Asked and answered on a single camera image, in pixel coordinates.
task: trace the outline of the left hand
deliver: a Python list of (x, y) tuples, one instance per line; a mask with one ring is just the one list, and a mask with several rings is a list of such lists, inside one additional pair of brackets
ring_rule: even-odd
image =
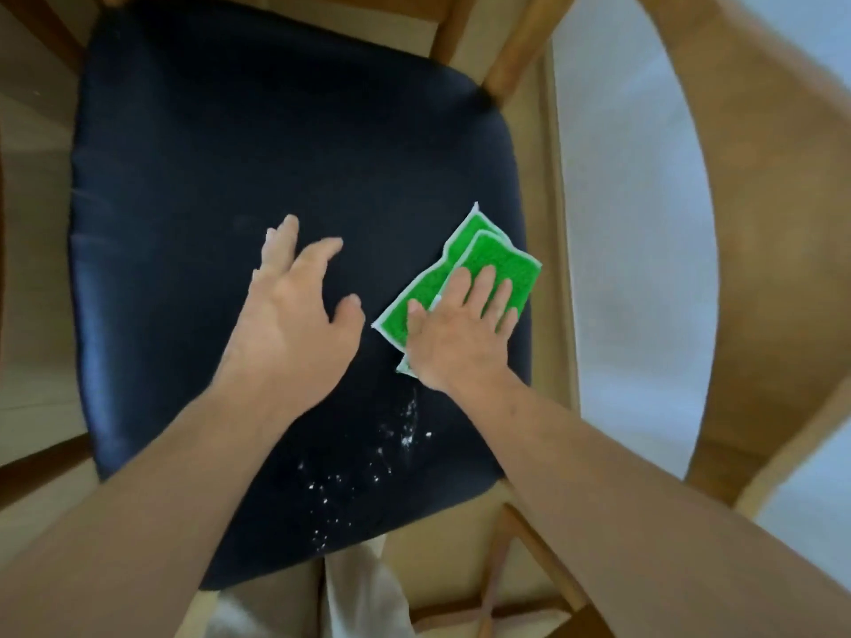
[(364, 315), (352, 294), (328, 320), (322, 285), (328, 261), (343, 247), (329, 237), (297, 258), (299, 220), (288, 215), (266, 232), (237, 325), (210, 389), (252, 418), (289, 425), (339, 383), (361, 341)]

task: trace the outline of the forearm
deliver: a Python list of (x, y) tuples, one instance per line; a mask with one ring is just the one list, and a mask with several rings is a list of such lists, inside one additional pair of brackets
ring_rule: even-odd
[(505, 370), (452, 396), (617, 635), (851, 634), (847, 594)]
[(194, 401), (13, 560), (0, 574), (4, 636), (174, 635), (285, 428), (245, 420), (236, 409), (218, 395)]

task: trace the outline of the chair seat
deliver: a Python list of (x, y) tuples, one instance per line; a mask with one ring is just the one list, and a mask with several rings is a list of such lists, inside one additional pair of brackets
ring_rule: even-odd
[[(325, 281), (373, 321), (478, 201), (524, 245), (511, 138), (463, 74), (221, 0), (108, 10), (73, 155), (79, 376), (107, 478), (208, 385), (265, 230), (340, 235)], [(528, 311), (510, 365), (529, 378)], [(203, 587), (219, 589), (459, 504), (502, 476), (446, 397), (377, 332), (271, 452)]]

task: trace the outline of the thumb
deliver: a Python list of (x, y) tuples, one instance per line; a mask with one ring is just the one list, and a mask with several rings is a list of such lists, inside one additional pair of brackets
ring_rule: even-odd
[(357, 345), (361, 341), (361, 332), (363, 331), (365, 320), (366, 316), (361, 309), (361, 299), (353, 293), (352, 295), (347, 295), (346, 298), (343, 298), (337, 304), (332, 326), (343, 338), (354, 342), (355, 349), (357, 349)]
[(417, 335), (422, 331), (427, 317), (423, 305), (416, 300), (408, 300), (408, 336)]

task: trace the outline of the finger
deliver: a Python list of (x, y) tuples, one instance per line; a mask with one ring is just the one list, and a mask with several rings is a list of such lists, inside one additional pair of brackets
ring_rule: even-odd
[(502, 314), (505, 313), (505, 306), (508, 304), (508, 299), (511, 297), (511, 280), (503, 280), (500, 287), (494, 293), (494, 299), (490, 301), (488, 310), (485, 311), (482, 320), (488, 329), (496, 331), (496, 326), (500, 323)]
[(298, 239), (299, 219), (295, 215), (287, 215), (280, 226), (267, 230), (261, 250), (261, 270), (269, 270), (277, 275), (286, 273), (293, 265)]
[(450, 308), (459, 309), (464, 306), (464, 300), (467, 293), (470, 291), (472, 278), (468, 268), (456, 268), (452, 275), (449, 276), (449, 281), (446, 283), (446, 288), (443, 289), (443, 297), (436, 309), (447, 310)]
[(364, 321), (366, 321), (366, 315), (361, 309), (361, 299), (354, 293), (337, 304), (331, 326), (337, 330), (352, 357), (360, 346)]
[(325, 277), (328, 262), (343, 247), (340, 237), (326, 237), (307, 246), (293, 262), (293, 273), (306, 273), (318, 279)]
[(490, 292), (494, 290), (494, 281), (496, 280), (496, 267), (487, 265), (476, 276), (476, 281), (473, 282), (473, 289), (470, 291), (470, 296), (467, 298), (466, 307), (476, 319), (482, 317), (484, 305), (488, 303)]
[(500, 322), (500, 328), (497, 333), (499, 333), (500, 338), (505, 340), (505, 342), (508, 342), (508, 338), (510, 338), (511, 334), (514, 332), (518, 319), (517, 309), (515, 307), (511, 307), (508, 310), (508, 313), (505, 314), (502, 322)]
[(408, 300), (408, 340), (423, 330), (427, 313), (417, 300)]

